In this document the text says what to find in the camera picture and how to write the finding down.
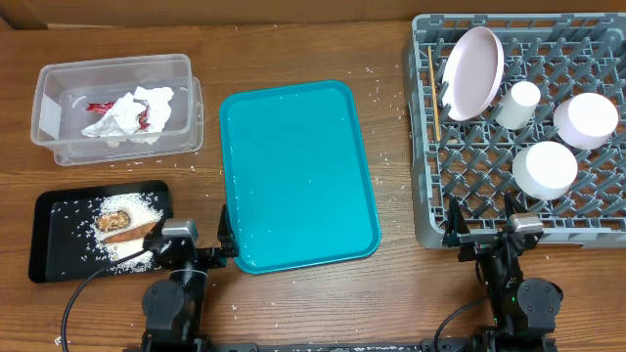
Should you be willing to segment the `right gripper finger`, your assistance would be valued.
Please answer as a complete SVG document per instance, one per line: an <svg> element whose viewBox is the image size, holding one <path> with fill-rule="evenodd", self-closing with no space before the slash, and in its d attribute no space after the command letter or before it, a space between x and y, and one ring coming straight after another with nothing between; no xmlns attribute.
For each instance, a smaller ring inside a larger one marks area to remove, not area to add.
<svg viewBox="0 0 626 352"><path fill-rule="evenodd" d="M507 217L507 226L512 230L518 230L520 228L520 221L517 215L525 213L526 209L510 193L504 193L504 206L505 215Z"/></svg>
<svg viewBox="0 0 626 352"><path fill-rule="evenodd" d="M444 246L461 246L463 243L462 238L468 236L470 230L456 196L450 196L446 219L447 223L441 241L442 244Z"/></svg>

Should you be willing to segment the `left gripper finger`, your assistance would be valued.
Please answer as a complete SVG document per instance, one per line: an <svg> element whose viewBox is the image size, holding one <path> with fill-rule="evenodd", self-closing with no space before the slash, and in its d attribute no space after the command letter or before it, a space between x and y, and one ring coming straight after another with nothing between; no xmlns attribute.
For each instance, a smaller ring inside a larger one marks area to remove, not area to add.
<svg viewBox="0 0 626 352"><path fill-rule="evenodd" d="M239 256L239 246L231 228L226 204L223 204L221 208L217 238L220 241L220 250L224 257L233 258Z"/></svg>
<svg viewBox="0 0 626 352"><path fill-rule="evenodd" d="M157 249L162 244L162 228L164 222L157 222L144 236L143 249Z"/></svg>

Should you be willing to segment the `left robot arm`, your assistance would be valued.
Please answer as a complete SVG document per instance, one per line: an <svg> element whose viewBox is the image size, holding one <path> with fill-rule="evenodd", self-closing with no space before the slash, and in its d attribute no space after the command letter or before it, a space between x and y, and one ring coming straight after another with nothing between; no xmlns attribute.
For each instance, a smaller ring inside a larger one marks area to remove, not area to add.
<svg viewBox="0 0 626 352"><path fill-rule="evenodd" d="M217 247L197 247L199 233L193 220L165 219L144 238L143 248L155 263L169 271L166 280L144 293L142 309L146 329L143 351L210 351L209 338L200 332L208 271L227 266L239 255L228 209L221 209Z"/></svg>

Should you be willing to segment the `large white plate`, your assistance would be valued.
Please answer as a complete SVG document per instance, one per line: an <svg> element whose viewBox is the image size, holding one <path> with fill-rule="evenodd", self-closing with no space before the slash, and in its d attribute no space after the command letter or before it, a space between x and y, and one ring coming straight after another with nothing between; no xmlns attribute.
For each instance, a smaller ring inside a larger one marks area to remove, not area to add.
<svg viewBox="0 0 626 352"><path fill-rule="evenodd" d="M442 76L448 87L441 103L451 107L452 120L466 121L488 108L502 81L504 63L503 45L488 27L474 27L458 40Z"/></svg>

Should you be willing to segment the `small white cup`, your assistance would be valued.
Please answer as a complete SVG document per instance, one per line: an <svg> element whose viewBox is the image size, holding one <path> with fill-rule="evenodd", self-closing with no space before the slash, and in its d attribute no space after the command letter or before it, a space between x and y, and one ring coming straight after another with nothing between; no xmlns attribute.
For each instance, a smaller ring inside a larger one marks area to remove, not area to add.
<svg viewBox="0 0 626 352"><path fill-rule="evenodd" d="M534 83L517 82L500 101L502 109L495 121L508 130L521 129L533 116L540 99L541 91Z"/></svg>

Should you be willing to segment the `red snack wrapper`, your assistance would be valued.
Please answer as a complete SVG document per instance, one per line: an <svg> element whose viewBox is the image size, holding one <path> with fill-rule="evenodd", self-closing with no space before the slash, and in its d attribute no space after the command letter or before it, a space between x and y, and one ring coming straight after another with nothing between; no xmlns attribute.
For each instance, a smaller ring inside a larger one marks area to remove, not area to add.
<svg viewBox="0 0 626 352"><path fill-rule="evenodd" d="M108 117L125 133L132 134L136 130L146 130L150 126L149 106L145 102L90 103L86 110Z"/></svg>

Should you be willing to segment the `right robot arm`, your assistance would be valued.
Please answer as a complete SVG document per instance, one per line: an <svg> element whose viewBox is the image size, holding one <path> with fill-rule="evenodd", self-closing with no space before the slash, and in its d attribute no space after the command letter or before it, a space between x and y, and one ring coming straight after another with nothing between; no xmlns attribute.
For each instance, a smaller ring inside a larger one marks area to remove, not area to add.
<svg viewBox="0 0 626 352"><path fill-rule="evenodd" d="M544 279L526 279L518 258L533 249L544 235L539 217L512 195L504 195L507 223L494 235L472 234L456 197L451 197L442 244L460 250L461 262L472 262L486 295L449 315L437 328L436 351L556 351L547 335L556 329L562 289ZM469 338L443 338L454 318L484 302L490 304L494 325L481 327Z"/></svg>

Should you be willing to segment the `white bowl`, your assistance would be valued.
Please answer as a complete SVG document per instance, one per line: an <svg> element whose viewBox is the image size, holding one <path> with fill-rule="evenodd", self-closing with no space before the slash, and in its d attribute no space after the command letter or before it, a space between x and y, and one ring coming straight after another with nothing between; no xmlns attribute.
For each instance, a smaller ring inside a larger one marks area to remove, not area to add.
<svg viewBox="0 0 626 352"><path fill-rule="evenodd" d="M618 122L615 105L597 93L581 93L560 104L553 117L559 137L569 146L593 150L608 141Z"/></svg>

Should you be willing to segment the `brown carrot stick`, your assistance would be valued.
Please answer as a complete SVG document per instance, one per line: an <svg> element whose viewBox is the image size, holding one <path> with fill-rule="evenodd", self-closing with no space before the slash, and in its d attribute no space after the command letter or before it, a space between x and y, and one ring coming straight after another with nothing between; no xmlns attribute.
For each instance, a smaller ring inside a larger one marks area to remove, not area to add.
<svg viewBox="0 0 626 352"><path fill-rule="evenodd" d="M104 244L130 242L144 238L157 224L157 222L147 223L133 229L118 233L103 239Z"/></svg>

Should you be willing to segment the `golden brown food scrap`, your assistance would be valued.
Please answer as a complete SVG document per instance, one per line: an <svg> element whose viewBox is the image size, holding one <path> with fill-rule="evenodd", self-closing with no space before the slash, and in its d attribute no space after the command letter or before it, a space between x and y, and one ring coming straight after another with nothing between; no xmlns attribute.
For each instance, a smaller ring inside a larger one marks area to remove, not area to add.
<svg viewBox="0 0 626 352"><path fill-rule="evenodd" d="M125 229L130 223L130 215L124 210L106 213L96 219L97 229L104 233Z"/></svg>

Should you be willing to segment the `white tissue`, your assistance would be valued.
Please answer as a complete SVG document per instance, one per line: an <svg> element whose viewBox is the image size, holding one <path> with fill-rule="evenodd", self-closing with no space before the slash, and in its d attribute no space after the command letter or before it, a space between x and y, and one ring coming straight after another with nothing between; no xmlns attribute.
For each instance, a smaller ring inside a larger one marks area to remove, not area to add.
<svg viewBox="0 0 626 352"><path fill-rule="evenodd" d="M142 128L140 116L146 111L144 104L135 102L133 95L126 93L98 122L85 127L81 133L90 138L132 135Z"/></svg>
<svg viewBox="0 0 626 352"><path fill-rule="evenodd" d="M147 107L144 116L140 118L140 128L135 132L136 135L163 131L172 112L169 102L173 95L174 92L170 87L136 88L133 99Z"/></svg>

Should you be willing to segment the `wooden chopstick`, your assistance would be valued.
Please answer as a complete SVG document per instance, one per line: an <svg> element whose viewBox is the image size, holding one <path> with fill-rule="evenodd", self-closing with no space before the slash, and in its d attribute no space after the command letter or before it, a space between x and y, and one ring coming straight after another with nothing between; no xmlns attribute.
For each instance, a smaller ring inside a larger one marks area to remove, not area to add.
<svg viewBox="0 0 626 352"><path fill-rule="evenodd" d="M431 90L431 104L433 109L433 129L434 129L434 141L440 142L441 132L439 126L439 112L438 112L438 103L436 96L436 79L434 72L434 65L432 59L432 49L430 46L427 47L427 60L428 60L428 78L429 85Z"/></svg>

